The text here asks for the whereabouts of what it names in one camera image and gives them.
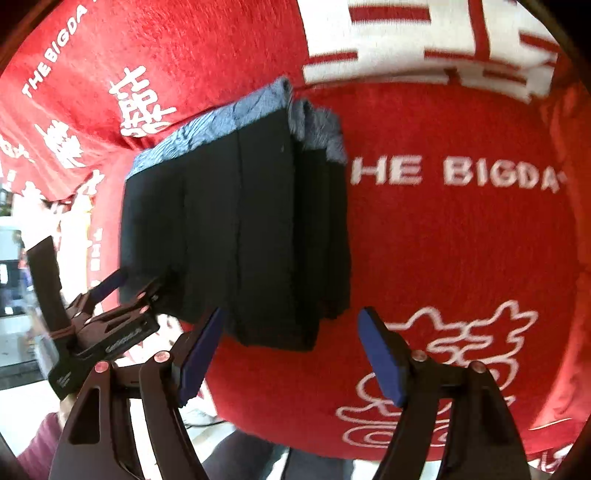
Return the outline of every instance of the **maroon sleeve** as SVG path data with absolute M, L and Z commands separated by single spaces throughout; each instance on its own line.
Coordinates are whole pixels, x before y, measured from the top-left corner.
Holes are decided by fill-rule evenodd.
M 61 428 L 57 422 L 57 414 L 50 413 L 37 430 L 37 435 L 18 461 L 31 480 L 48 480 L 53 456 L 56 454 Z

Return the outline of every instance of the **blue fabric trim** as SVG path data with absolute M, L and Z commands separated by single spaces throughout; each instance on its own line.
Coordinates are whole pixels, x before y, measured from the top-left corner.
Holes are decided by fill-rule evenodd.
M 326 149 L 328 161 L 346 165 L 347 155 L 338 117 L 316 109 L 308 100 L 294 100 L 289 81 L 280 77 L 230 105 L 205 113 L 173 132 L 158 145 L 135 157 L 130 177 L 165 160 L 184 155 L 282 108 L 287 109 L 290 131 L 304 149 Z

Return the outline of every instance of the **red pillow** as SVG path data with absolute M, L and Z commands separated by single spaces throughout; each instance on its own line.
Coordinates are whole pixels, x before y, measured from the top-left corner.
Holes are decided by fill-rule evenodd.
M 528 451 L 556 445 L 528 429 L 566 347 L 578 263 L 565 176 L 535 110 L 459 86 L 306 96 L 339 114 L 352 159 L 352 308 L 322 323 L 312 353 L 224 340 L 207 376 L 220 415 L 319 455 L 380 459 L 399 412 L 356 334 L 357 312 L 372 305 L 412 348 L 487 363 Z M 430 459 L 448 418 L 443 402 Z

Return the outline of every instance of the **black cloth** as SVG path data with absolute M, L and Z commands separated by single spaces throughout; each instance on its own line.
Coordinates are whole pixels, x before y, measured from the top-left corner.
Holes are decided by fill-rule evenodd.
M 209 480 L 265 480 L 278 446 L 240 430 L 223 439 L 203 462 Z M 282 480 L 350 480 L 353 460 L 289 449 Z
M 212 307 L 244 345 L 314 347 L 349 305 L 345 168 L 304 150 L 285 109 L 130 177 L 120 301 L 167 270 L 159 313 L 195 323 Z

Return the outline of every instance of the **red plush fabric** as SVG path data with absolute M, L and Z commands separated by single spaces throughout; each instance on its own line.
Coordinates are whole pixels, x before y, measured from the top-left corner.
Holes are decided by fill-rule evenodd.
M 3 175 L 49 199 L 92 175 L 92 285 L 118 266 L 135 154 L 287 75 L 341 118 L 352 308 L 322 323 L 312 353 L 224 339 L 207 376 L 219 413 L 284 445 L 380 459 L 399 412 L 357 338 L 370 304 L 413 348 L 489 364 L 528 453 L 562 447 L 591 411 L 589 97 L 516 2 L 441 5 L 64 0 L 0 78 Z M 134 81 L 119 84 L 125 68 Z M 527 104 L 553 74 L 550 97 Z M 134 94 L 149 115 L 126 119 Z M 443 402 L 430 459 L 448 413 Z

